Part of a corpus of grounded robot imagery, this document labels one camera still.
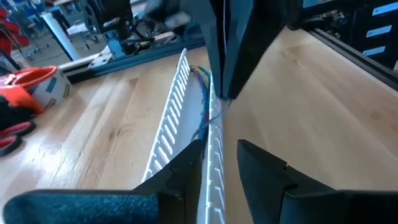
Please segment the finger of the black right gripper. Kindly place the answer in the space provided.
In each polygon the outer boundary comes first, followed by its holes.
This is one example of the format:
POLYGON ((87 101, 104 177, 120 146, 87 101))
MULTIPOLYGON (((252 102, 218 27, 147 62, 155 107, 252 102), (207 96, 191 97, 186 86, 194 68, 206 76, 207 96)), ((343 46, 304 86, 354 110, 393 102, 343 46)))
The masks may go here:
POLYGON ((212 71, 215 93, 227 99, 223 87, 223 70, 226 57, 226 22, 229 2, 225 0, 182 0, 180 9, 191 16, 200 26, 204 36, 212 71))
POLYGON ((232 0, 222 73, 222 98, 240 94, 264 52, 297 12, 298 0, 232 0))

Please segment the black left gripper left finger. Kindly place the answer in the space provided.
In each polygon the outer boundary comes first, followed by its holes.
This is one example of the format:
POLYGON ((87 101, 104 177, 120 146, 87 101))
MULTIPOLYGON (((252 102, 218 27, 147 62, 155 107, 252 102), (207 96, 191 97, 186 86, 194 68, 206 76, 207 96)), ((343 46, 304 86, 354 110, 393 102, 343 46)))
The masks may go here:
POLYGON ((202 141, 132 190, 31 190, 4 206, 5 223, 193 223, 202 141))

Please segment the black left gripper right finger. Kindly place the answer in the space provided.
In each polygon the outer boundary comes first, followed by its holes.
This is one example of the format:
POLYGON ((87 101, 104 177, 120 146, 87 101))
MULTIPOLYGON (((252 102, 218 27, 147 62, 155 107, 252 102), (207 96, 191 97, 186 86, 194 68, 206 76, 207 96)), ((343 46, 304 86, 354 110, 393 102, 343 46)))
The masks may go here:
POLYGON ((396 191, 335 190, 244 139, 237 160, 254 223, 397 223, 396 191))

